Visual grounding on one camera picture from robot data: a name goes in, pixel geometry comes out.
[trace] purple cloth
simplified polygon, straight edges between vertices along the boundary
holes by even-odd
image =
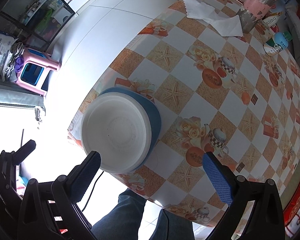
[[[25,61],[22,56],[17,57],[14,64],[14,71],[18,73],[22,69],[24,63]]]

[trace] screw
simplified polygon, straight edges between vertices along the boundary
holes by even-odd
[[[28,181],[28,183],[29,183],[30,185],[34,184],[34,183],[35,183],[35,179],[30,179],[30,180]]]
[[[268,183],[273,186],[274,185],[274,180],[273,179],[268,179]]]
[[[58,177],[58,181],[64,181],[66,179],[66,175],[60,175],[59,177]]]
[[[242,175],[239,175],[237,177],[237,181],[244,182],[245,180],[246,180],[246,178],[244,176],[242,176]]]

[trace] pink stool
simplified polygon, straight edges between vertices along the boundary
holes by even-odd
[[[47,91],[42,88],[50,70],[58,71],[61,63],[53,60],[47,53],[25,48],[24,65],[17,73],[17,85],[34,93],[45,96]]]

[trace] denim pants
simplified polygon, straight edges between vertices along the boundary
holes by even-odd
[[[118,204],[92,227],[98,240],[137,240],[146,200],[127,189]],[[161,210],[150,240],[194,240],[192,222]]]

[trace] white tissue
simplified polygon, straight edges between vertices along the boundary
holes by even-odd
[[[223,18],[216,14],[214,7],[199,2],[198,0],[183,0],[186,6],[187,17],[191,19],[204,20],[211,24],[223,37],[242,37],[242,27],[239,15],[231,18]]]

